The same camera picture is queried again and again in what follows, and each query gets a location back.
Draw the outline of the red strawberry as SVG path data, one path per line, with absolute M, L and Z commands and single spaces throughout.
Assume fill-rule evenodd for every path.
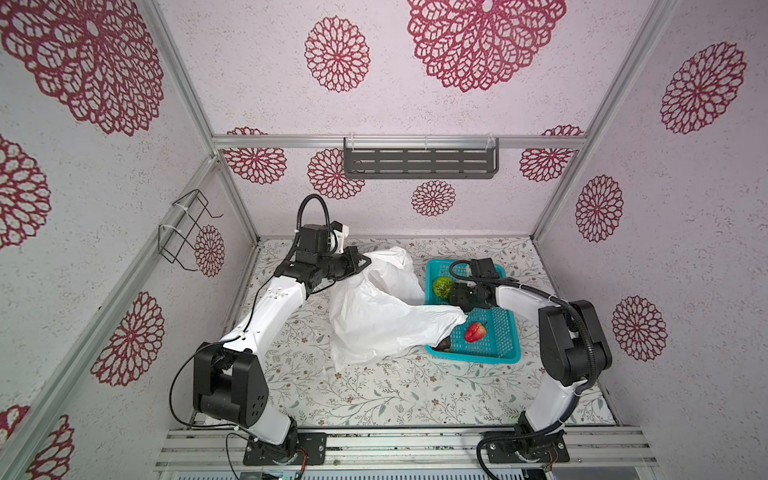
M 484 322 L 472 323 L 464 334 L 464 341 L 467 343 L 476 343 L 484 339 L 487 335 L 487 326 Z

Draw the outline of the green bumpy custard apple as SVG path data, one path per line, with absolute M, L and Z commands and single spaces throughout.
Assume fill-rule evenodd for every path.
M 439 276 L 431 285 L 433 294 L 442 300 L 448 300 L 454 286 L 454 279 L 450 276 Z

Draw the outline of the white plastic bag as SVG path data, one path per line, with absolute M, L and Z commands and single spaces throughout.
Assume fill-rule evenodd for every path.
M 330 289 L 330 356 L 338 372 L 403 356 L 416 347 L 434 347 L 466 322 L 457 306 L 426 303 L 405 249 L 365 255 L 369 266 Z

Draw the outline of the dark purple mangosteen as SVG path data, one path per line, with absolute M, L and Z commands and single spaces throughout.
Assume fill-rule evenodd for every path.
M 434 350 L 435 350 L 435 351 L 440 351 L 440 352 L 444 352 L 444 351 L 450 351 L 450 350 L 451 350 L 451 347 L 452 347 L 452 341 L 451 341 L 451 337 L 446 337 L 446 338 L 442 339 L 442 340 L 441 340 L 441 341 L 440 341 L 440 342 L 439 342 L 439 343 L 438 343 L 438 344 L 437 344 L 437 345 L 434 347 Z

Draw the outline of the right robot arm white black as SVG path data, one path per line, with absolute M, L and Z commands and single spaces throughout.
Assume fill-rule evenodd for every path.
M 489 259 L 458 260 L 449 303 L 470 313 L 500 308 L 538 321 L 539 356 L 545 369 L 537 395 L 518 425 L 518 438 L 550 435 L 562 428 L 582 394 L 612 365 L 612 353 L 595 306 L 568 301 L 511 277 L 503 278 Z

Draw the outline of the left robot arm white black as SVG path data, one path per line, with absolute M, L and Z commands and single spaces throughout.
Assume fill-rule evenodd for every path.
M 296 422 L 269 403 L 262 363 L 289 317 L 324 281 L 345 280 L 371 264 L 357 247 L 345 245 L 348 235 L 349 227 L 337 221 L 298 228 L 289 253 L 251 312 L 192 357 L 196 412 L 234 424 L 250 438 L 289 454 L 296 450 Z

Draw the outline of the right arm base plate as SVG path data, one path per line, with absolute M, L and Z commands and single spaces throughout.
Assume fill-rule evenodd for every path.
M 492 464 L 502 463 L 567 463 L 563 430 L 529 439 L 512 439 L 510 432 L 490 432 L 485 436 L 486 449 Z

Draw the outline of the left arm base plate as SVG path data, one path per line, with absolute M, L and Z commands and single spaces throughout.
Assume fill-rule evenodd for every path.
M 323 465 L 328 435 L 325 432 L 291 432 L 279 445 L 249 440 L 243 458 L 245 466 Z

